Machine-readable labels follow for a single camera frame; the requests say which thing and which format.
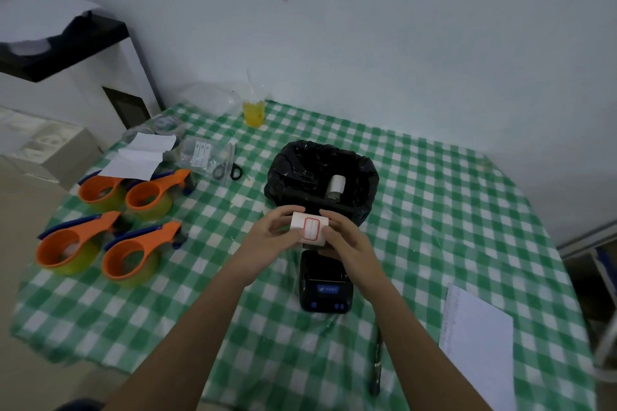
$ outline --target black pen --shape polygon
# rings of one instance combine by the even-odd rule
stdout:
[[[377,339],[375,340],[375,350],[373,355],[373,370],[371,371],[371,381],[368,384],[368,392],[372,396],[377,396],[380,393],[381,383],[381,330],[377,327]]]

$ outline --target table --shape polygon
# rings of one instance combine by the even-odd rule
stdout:
[[[235,138],[245,177],[228,188],[198,180],[191,196],[174,202],[168,216],[182,221],[189,240],[166,252],[157,275],[143,286],[129,290],[108,282],[100,256],[71,277],[28,267],[11,333],[48,360],[135,370],[262,216],[275,154],[302,139],[373,160],[380,184],[362,230],[436,341],[445,295],[455,283],[514,318],[520,408],[594,407],[587,335],[559,254],[525,196],[483,154],[272,101],[259,129],[242,117],[206,118],[189,104],[165,113],[186,121],[189,134]],[[50,225],[87,211],[74,187]],[[245,289],[202,398],[262,410],[405,408],[388,354],[381,394],[368,395],[371,306],[356,291],[347,315],[304,312],[297,296],[299,256],[284,253]]]

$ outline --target sheet of paper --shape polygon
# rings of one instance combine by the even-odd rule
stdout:
[[[513,335],[511,316],[458,286],[450,286],[439,347],[498,411],[516,411]]]
[[[88,0],[8,0],[0,5],[0,42],[58,36],[76,16],[98,7]]]
[[[150,180],[163,161],[163,152],[171,150],[175,143],[175,135],[138,133],[131,143],[118,150],[118,154],[103,168],[100,175]]]
[[[0,124],[0,154],[11,154],[20,150],[29,141],[28,135],[18,134],[9,127]]]

